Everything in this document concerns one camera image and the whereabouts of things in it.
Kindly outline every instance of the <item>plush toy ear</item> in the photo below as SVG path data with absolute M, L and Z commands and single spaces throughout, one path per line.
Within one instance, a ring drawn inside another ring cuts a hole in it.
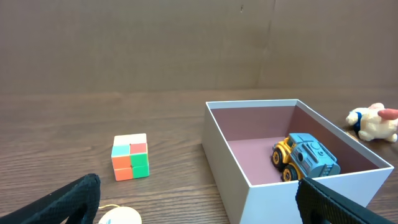
M 382 118 L 386 120 L 395 120 L 398 119 L 398 110 L 394 109 L 384 109 L 380 110 L 377 112 L 377 114 Z
M 373 103 L 369 109 L 384 109 L 384 105 L 382 103 Z

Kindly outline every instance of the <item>white ball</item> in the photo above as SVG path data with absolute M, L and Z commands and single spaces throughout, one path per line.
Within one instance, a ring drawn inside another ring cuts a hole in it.
M 118 207 L 108 211 L 98 224 L 142 224 L 142 220 L 133 208 Z

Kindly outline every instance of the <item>blue cube tile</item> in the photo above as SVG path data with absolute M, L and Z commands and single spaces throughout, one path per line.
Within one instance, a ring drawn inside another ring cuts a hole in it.
M 112 157 L 128 155 L 130 155 L 130 145 L 112 147 Z

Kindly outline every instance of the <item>orange cube face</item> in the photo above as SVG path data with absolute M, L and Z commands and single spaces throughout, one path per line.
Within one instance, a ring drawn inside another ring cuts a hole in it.
M 121 180 L 131 180 L 132 179 L 132 168 L 124 168 L 124 169 L 115 169 L 114 175 L 116 181 Z
M 112 158 L 113 169 L 131 168 L 130 156 L 119 156 Z

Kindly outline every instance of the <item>wooden table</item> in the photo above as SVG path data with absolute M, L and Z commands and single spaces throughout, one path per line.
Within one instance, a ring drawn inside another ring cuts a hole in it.
M 145 224 L 228 223 L 201 146 L 206 101 L 298 98 L 343 127 L 349 110 L 378 101 L 398 108 L 397 97 L 393 89 L 0 96 L 0 216 L 96 173 L 100 205 L 133 207 Z M 147 133 L 151 175 L 116 182 L 113 137 L 132 133 Z M 367 145 L 398 166 L 398 143 Z M 397 189 L 395 170 L 368 208 L 398 222 Z M 96 221 L 108 210 L 99 210 Z

